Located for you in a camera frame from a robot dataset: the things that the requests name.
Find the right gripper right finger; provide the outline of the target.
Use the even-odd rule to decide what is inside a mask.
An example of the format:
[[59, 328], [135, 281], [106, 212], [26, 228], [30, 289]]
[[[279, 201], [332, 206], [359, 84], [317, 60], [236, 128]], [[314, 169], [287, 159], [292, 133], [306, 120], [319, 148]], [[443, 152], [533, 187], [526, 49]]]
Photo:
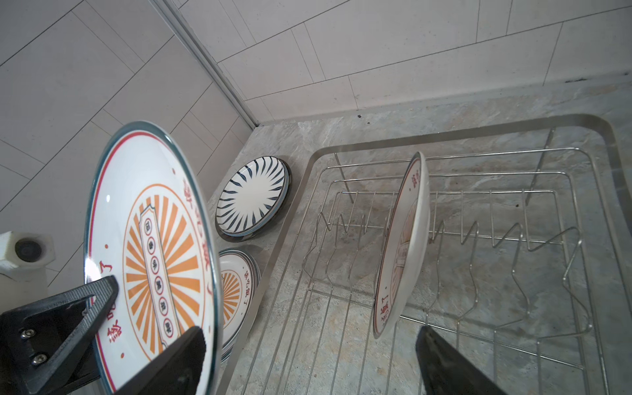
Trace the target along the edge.
[[505, 394], [430, 326], [417, 335], [416, 356], [427, 394]]

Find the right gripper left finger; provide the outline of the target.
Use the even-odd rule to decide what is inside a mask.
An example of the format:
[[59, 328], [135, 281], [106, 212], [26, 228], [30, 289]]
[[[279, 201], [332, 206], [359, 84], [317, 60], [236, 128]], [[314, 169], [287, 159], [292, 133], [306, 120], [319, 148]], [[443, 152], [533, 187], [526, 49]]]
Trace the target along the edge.
[[195, 394], [206, 350], [202, 329], [191, 327], [115, 394]]

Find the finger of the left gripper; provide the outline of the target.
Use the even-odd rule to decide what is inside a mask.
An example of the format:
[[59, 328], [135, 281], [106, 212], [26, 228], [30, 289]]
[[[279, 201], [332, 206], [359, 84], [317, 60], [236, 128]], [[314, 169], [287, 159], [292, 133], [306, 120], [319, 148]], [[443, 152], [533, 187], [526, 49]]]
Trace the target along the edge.
[[114, 276], [1, 314], [1, 393], [69, 394], [100, 378], [92, 343], [118, 296]]

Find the red patterned plate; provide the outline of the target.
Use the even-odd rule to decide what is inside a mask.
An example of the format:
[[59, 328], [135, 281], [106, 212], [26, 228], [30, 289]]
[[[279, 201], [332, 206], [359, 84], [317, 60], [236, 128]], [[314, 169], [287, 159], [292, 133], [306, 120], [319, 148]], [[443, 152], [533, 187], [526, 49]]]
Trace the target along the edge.
[[246, 251], [222, 250], [219, 259], [224, 303], [222, 359], [226, 360], [249, 312], [261, 274], [256, 260]]
[[385, 235], [373, 306], [374, 338], [394, 328], [416, 286], [430, 223], [430, 175], [426, 158], [418, 151], [403, 176]]

